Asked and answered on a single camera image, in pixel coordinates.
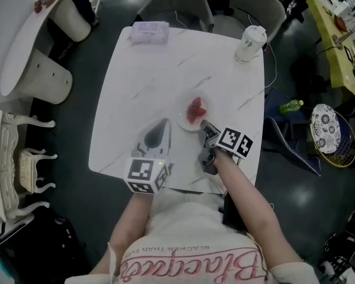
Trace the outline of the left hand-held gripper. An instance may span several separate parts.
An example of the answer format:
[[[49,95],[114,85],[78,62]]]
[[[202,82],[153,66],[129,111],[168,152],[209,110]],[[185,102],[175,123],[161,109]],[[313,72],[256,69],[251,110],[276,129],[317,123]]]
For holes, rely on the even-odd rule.
[[[157,194],[171,175],[168,162],[171,148],[170,119],[158,120],[142,130],[124,170],[124,181],[134,193]]]

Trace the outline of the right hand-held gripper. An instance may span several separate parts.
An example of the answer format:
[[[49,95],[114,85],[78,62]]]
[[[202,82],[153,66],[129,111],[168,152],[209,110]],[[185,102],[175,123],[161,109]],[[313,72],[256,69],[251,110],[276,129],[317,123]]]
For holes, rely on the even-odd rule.
[[[220,131],[208,120],[202,120],[200,128],[205,133],[205,141],[198,160],[202,170],[207,174],[218,173],[214,165],[215,149],[224,151],[239,165],[241,160],[247,158],[253,146],[251,138],[233,128],[225,127]]]

